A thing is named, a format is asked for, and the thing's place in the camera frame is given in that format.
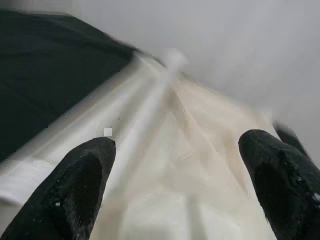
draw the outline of white wall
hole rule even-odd
[[[16,1],[27,11],[69,13],[154,56],[179,48],[195,80],[272,111],[320,166],[319,1]]]

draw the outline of white plastic sheet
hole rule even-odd
[[[276,136],[271,123],[144,56],[1,166],[2,225],[104,128],[117,152],[91,240],[276,239],[238,148],[249,129]]]

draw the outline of white surface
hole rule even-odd
[[[138,58],[13,155],[0,168],[2,224],[67,152],[112,128],[116,158],[91,240],[275,240],[238,148],[246,130],[275,135],[270,122],[172,76]]]

